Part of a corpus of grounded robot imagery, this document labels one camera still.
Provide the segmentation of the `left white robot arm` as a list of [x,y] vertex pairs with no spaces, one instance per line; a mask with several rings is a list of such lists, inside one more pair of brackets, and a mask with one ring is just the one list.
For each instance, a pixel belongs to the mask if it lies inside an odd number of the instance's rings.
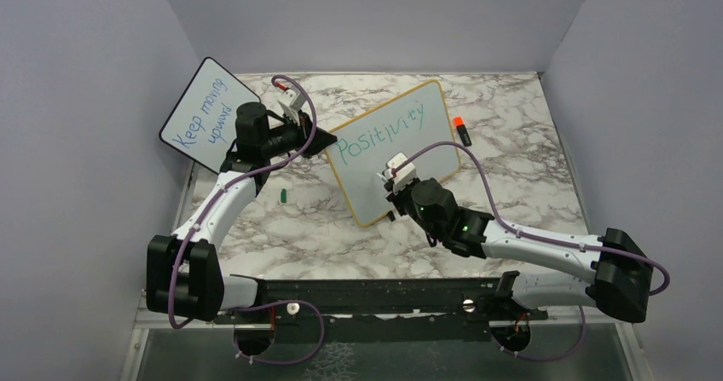
[[238,107],[236,138],[213,190],[188,221],[168,236],[154,236],[148,244],[147,308],[167,314],[174,329],[192,320],[211,321],[229,309],[250,322],[267,314],[268,299],[258,292],[257,280],[223,275],[217,248],[271,172],[336,141],[318,127],[315,109],[285,113],[275,127],[269,125],[273,115],[258,102]]

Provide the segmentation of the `yellow-framed whiteboard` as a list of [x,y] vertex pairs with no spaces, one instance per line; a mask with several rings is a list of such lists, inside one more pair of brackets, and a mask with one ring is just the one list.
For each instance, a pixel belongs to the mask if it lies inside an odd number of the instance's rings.
[[453,141],[441,84],[422,83],[331,131],[337,141],[328,162],[357,225],[368,227],[393,209],[379,175],[398,153],[407,157],[425,147]]

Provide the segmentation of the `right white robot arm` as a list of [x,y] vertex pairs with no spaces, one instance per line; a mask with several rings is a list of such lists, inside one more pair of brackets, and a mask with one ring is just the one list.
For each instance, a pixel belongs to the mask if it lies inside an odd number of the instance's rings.
[[511,319],[524,309],[590,306],[617,320],[642,323],[647,317],[653,267],[628,233],[571,236],[504,226],[490,213],[457,204],[434,178],[414,178],[401,188],[384,184],[385,198],[420,226],[431,246],[460,257],[507,259],[548,268],[546,274],[518,276],[496,291],[494,312]]

